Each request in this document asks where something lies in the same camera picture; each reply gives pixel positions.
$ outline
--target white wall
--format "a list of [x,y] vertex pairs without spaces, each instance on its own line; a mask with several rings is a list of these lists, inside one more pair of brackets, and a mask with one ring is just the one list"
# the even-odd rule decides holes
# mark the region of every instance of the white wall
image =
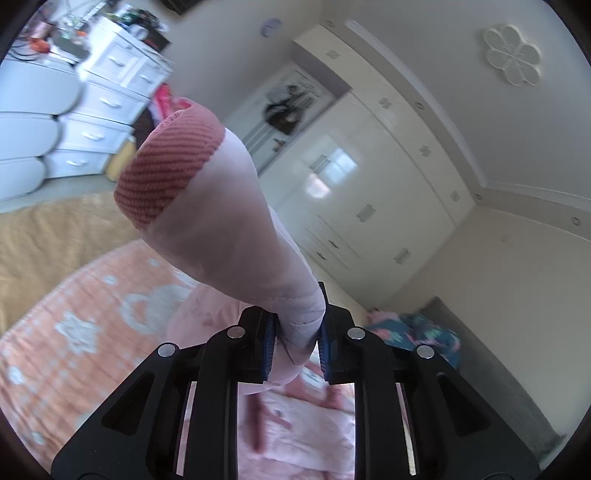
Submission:
[[[132,0],[170,31],[163,52],[175,63],[173,93],[228,117],[260,83],[291,57],[291,39],[318,23],[322,0],[204,0],[182,17],[156,0]],[[271,38],[263,23],[277,17],[283,28]]]
[[591,242],[477,207],[392,299],[410,312],[439,296],[491,349],[559,433],[591,403]]

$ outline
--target white wardrobe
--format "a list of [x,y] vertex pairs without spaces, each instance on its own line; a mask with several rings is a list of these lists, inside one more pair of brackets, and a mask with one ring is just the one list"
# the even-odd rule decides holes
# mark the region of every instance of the white wardrobe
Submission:
[[350,91],[263,172],[262,189],[300,248],[361,305],[380,307],[474,202],[433,134],[373,67],[321,26],[296,42]]

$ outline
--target ceiling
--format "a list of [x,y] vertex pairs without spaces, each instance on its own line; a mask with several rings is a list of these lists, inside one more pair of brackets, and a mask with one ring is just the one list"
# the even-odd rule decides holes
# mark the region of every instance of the ceiling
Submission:
[[[591,239],[591,67],[543,0],[328,0],[325,19],[426,102],[421,116],[484,203]],[[541,51],[539,85],[487,63],[483,30],[504,24]]]

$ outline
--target metal screw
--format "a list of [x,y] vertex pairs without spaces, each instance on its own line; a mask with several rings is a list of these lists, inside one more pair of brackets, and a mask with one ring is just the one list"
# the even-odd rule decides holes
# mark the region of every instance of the metal screw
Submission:
[[227,331],[230,338],[242,338],[246,334],[246,330],[238,325],[230,327]]
[[158,354],[160,356],[172,356],[177,351],[177,348],[172,343],[165,343],[158,347]]
[[428,345],[421,345],[417,348],[417,355],[421,358],[433,358],[435,356],[435,350]]
[[353,340],[361,340],[365,337],[365,330],[359,327],[353,327],[347,330],[347,336]]

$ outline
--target ceiling medallion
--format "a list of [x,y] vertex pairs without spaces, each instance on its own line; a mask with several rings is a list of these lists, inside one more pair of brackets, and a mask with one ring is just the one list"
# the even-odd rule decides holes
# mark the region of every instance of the ceiling medallion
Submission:
[[540,49],[526,42],[514,25],[487,28],[484,41],[490,47],[486,59],[494,68],[503,70],[507,82],[521,86],[525,82],[538,85],[540,82]]

